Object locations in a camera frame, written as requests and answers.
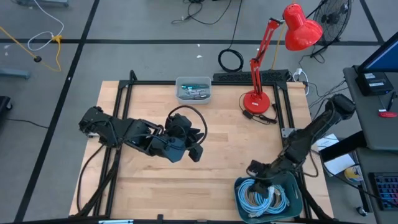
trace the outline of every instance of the blue cable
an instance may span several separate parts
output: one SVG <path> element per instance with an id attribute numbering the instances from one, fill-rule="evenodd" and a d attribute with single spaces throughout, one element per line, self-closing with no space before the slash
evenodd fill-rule
<path id="1" fill-rule="evenodd" d="M 254 201 L 257 205 L 253 205 L 248 202 L 249 188 L 254 184 L 253 179 L 245 180 L 238 189 L 238 199 L 244 211 L 249 214 L 249 217 L 259 217 L 264 213 L 279 214 L 283 212 L 286 206 L 289 204 L 289 200 L 286 197 L 285 191 L 280 185 L 274 185 L 273 187 L 280 192 L 281 202 L 278 206 L 273 207 L 274 202 L 274 189 L 269 190 L 268 198 L 264 198 L 261 194 L 253 192 Z"/>

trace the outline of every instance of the black box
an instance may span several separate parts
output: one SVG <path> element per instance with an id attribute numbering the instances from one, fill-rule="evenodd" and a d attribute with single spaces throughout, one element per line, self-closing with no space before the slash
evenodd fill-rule
<path id="1" fill-rule="evenodd" d="M 394 89 L 384 72 L 359 73 L 355 80 L 364 96 L 385 95 Z"/>

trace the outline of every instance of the wooden table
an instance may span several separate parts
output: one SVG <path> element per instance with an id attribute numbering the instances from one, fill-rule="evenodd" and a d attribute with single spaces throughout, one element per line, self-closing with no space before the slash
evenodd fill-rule
<path id="1" fill-rule="evenodd" d="M 117 87 L 118 82 L 106 81 L 102 84 L 97 105 L 107 114 L 113 112 Z M 178 106 L 174 88 L 173 85 L 134 85 L 128 117 L 164 124 L 169 111 Z M 251 86 L 212 88 L 211 102 L 195 106 L 208 124 L 208 137 L 202 144 L 204 150 L 200 161 L 193 162 L 186 152 L 181 161 L 172 164 L 167 159 L 149 157 L 123 146 L 111 218 L 156 219 L 158 214 L 164 214 L 166 220 L 240 220 L 234 201 L 234 181 L 247 176 L 245 170 L 252 159 L 270 163 L 277 157 L 282 149 L 280 129 L 277 124 L 259 124 L 242 115 L 238 98 L 251 90 Z M 295 127 L 303 128 L 311 122 L 304 86 L 288 83 L 288 88 Z M 264 86 L 264 92 L 271 102 L 274 101 L 272 87 Z M 287 123 L 282 92 L 280 100 Z M 203 130 L 195 113 L 185 108 L 177 112 L 187 116 L 193 127 Z M 275 112 L 269 109 L 265 115 L 273 118 Z M 83 164 L 99 146 L 97 138 L 88 140 Z M 104 150 L 86 168 L 81 206 L 98 186 L 103 155 Z M 319 177 L 306 176 L 307 189 L 325 213 L 332 217 L 321 162 L 319 157 L 314 157 Z M 309 157 L 303 168 L 305 172 L 315 173 Z M 103 203 L 100 213 L 104 213 L 104 207 Z M 76 212 L 75 193 L 70 214 Z"/>

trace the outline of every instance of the blue bin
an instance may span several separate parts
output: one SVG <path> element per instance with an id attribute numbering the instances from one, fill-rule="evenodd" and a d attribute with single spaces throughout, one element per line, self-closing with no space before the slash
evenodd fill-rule
<path id="1" fill-rule="evenodd" d="M 238 187 L 247 179 L 251 179 L 250 177 L 240 177 L 236 179 L 234 185 L 235 191 L 235 203 L 238 208 L 239 216 L 245 223 L 255 224 L 255 223 L 264 223 L 271 222 L 275 220 L 281 220 L 285 218 L 292 218 L 300 215 L 303 210 L 303 200 L 301 196 L 301 192 L 299 187 L 297 186 L 297 182 L 293 174 L 288 173 L 286 177 L 286 181 L 281 184 L 281 186 L 285 189 L 286 197 L 289 200 L 289 206 L 285 208 L 283 212 L 280 214 L 265 214 L 256 218 L 249 218 L 249 214 L 243 210 L 241 204 L 238 202 Z"/>

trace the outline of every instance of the fan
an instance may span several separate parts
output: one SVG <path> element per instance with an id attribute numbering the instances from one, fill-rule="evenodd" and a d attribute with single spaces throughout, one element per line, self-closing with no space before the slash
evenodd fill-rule
<path id="1" fill-rule="evenodd" d="M 311 54 L 324 51 L 331 44 L 338 42 L 347 26 L 351 15 L 352 0 L 321 0 L 318 7 L 309 16 L 315 13 L 313 20 L 317 21 L 323 29 L 323 35 L 317 44 L 323 47 Z"/>

